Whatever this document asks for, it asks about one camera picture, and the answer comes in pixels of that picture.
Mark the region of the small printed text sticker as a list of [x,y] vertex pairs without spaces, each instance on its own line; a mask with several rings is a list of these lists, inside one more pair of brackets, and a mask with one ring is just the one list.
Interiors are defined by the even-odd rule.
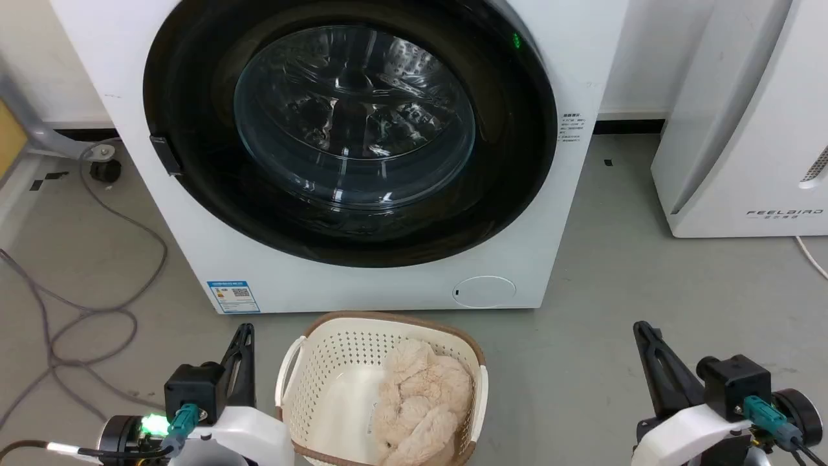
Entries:
[[573,144],[582,140],[586,118],[582,113],[568,113],[559,117],[558,139],[560,144]]

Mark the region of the grey metal frame leg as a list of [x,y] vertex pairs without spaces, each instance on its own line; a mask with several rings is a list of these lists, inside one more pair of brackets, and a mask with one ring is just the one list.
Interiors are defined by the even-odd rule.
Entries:
[[11,71],[1,58],[0,123],[11,124],[10,139],[22,140],[17,145],[23,153],[100,163],[113,160],[116,154],[111,144],[77,141],[60,135],[42,121],[24,92],[13,82]]

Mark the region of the white front-load washing machine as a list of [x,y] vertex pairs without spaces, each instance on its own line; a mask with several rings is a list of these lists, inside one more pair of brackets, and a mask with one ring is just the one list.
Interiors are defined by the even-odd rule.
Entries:
[[[420,265],[358,268],[267,247],[201,206],[169,176],[149,140],[143,104],[149,50],[181,0],[49,0],[137,171],[205,294],[208,281],[246,281],[260,313],[467,309],[456,284],[500,276],[515,284],[500,309],[538,309],[546,294],[630,0],[488,0],[540,57],[555,96],[555,156],[540,192],[509,226],[476,247]],[[560,144],[559,117],[582,113],[582,140]]]

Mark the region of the black caster wheel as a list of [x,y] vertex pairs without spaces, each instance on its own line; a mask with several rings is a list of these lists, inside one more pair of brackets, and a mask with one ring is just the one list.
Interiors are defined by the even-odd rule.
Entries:
[[122,174],[121,162],[116,159],[116,150],[112,145],[99,144],[92,148],[89,177],[101,183],[115,183]]

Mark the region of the round white filter cover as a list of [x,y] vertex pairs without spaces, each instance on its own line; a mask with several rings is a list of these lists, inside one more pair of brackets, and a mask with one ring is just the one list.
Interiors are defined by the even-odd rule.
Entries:
[[511,303],[517,289],[508,278],[476,276],[456,284],[453,301],[467,309],[499,309]]

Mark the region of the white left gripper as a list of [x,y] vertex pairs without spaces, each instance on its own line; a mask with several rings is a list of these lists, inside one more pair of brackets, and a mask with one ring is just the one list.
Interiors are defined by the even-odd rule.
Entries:
[[216,422],[200,422],[184,443],[184,466],[295,466],[284,422],[256,407],[255,329],[245,322],[225,351],[220,388],[225,407]]

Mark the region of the yellow wooden panel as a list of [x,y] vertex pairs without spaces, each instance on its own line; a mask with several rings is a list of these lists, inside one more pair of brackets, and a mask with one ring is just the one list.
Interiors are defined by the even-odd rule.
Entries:
[[0,183],[28,142],[26,131],[0,98]]

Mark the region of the white Feelbird appliance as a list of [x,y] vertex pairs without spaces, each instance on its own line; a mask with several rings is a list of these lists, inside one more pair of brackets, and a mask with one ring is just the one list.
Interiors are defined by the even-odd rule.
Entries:
[[651,176],[675,237],[828,236],[828,0],[719,0]]

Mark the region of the cream perforated laundry basket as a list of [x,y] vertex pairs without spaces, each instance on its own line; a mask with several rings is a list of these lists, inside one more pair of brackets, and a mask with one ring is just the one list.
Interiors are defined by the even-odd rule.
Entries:
[[464,331],[438,322],[367,311],[327,313],[290,345],[274,400],[296,454],[313,466],[378,466],[373,435],[384,361],[402,341],[428,342],[472,377],[470,413],[459,425],[449,466],[470,466],[488,402],[484,352]]

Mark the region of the beige fluffy towel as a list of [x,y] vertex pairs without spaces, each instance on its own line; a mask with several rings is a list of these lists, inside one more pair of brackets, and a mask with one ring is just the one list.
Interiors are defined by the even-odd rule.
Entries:
[[450,466],[473,396],[465,366],[414,339],[397,342],[382,365],[372,424],[378,466]]

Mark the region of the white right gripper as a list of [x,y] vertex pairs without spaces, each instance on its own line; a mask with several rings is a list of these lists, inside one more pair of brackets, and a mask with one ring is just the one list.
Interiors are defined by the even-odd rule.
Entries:
[[729,422],[704,405],[704,387],[669,348],[659,329],[638,321],[633,334],[655,416],[663,422],[642,437],[631,466],[681,466],[730,432],[751,427],[747,419]]

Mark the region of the black round glass washer door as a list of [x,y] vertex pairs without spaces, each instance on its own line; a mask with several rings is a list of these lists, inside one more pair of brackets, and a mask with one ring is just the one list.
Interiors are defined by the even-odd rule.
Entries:
[[540,57],[488,0],[181,0],[149,50],[143,104],[201,206],[345,267],[488,241],[555,156]]

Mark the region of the blue energy label sticker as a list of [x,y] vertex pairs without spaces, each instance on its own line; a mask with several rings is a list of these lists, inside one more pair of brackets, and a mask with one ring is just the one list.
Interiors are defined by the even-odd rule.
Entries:
[[246,281],[208,281],[209,295],[222,315],[258,315],[261,312]]

